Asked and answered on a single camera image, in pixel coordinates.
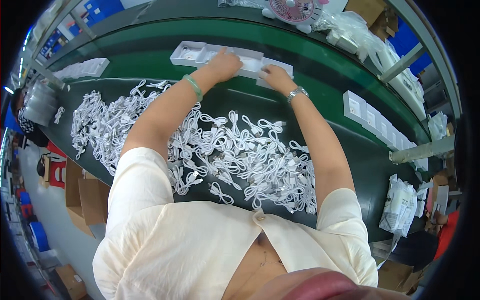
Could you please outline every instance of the necklace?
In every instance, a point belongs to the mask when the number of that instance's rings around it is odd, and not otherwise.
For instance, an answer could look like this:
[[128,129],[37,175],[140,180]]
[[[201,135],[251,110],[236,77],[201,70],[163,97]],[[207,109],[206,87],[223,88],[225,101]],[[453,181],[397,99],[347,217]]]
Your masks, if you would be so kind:
[[281,259],[279,259],[278,261],[276,262],[268,262],[267,261],[267,251],[264,251],[264,255],[265,255],[265,261],[263,263],[260,263],[260,265],[256,268],[255,272],[253,272],[250,277],[248,277],[248,279],[241,285],[241,287],[239,287],[239,289],[237,289],[237,291],[235,293],[233,293],[232,296],[229,297],[228,300],[230,299],[233,299],[237,293],[250,281],[250,279],[255,275],[257,274],[258,270],[263,267],[263,266],[266,266],[267,264],[279,264],[279,265],[283,265],[283,262]]

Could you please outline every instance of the red stool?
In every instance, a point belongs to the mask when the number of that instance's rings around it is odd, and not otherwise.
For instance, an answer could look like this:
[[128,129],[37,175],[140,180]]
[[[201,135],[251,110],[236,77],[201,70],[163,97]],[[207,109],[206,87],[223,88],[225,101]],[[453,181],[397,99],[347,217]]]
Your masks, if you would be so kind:
[[57,146],[55,146],[55,145],[52,143],[52,141],[48,141],[47,149],[48,149],[48,151],[53,152],[53,153],[55,153],[55,154],[58,154],[58,155],[60,155],[60,156],[62,156],[62,157],[65,157],[65,158],[67,157],[67,156],[65,155],[65,153],[63,153]]
[[[48,175],[48,183],[51,186],[56,186],[62,189],[65,189],[65,183],[62,181],[61,174],[62,170],[65,168],[67,165],[67,161],[50,161],[50,172]],[[57,180],[55,178],[55,173],[58,171],[59,174],[59,179]]]

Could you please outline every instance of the fan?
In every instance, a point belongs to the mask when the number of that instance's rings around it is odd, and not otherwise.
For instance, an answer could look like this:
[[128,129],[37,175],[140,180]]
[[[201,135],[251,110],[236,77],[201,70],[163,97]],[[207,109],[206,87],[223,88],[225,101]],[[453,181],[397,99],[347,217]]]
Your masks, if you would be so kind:
[[298,30],[304,33],[312,32],[313,24],[322,13],[324,4],[329,0],[265,0],[268,1],[268,8],[262,10],[262,15],[270,19],[280,19],[285,23],[295,25]]

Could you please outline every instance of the woman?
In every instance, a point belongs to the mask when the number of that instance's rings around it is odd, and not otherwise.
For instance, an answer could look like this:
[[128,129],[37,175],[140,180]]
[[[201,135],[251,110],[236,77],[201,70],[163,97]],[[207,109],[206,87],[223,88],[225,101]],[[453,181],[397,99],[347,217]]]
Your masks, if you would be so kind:
[[[199,97],[242,66],[220,51],[158,97],[132,127],[93,260],[107,299],[360,299],[376,292],[347,159],[310,99],[280,67],[260,71],[291,106],[315,169],[317,229],[210,201],[174,203],[167,141]],[[390,299],[403,295],[388,296]]]

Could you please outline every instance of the wristwatch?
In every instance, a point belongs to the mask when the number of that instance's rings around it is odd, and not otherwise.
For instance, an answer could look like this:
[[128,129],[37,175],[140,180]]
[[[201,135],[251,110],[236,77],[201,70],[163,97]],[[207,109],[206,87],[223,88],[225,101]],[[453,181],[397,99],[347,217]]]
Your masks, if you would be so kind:
[[288,101],[288,104],[290,104],[290,102],[292,101],[293,97],[295,97],[297,94],[299,93],[302,93],[304,94],[305,96],[308,97],[308,93],[307,91],[305,91],[305,89],[301,86],[298,86],[296,89],[294,89],[293,91],[290,92],[290,94],[288,95],[287,97],[287,101]]

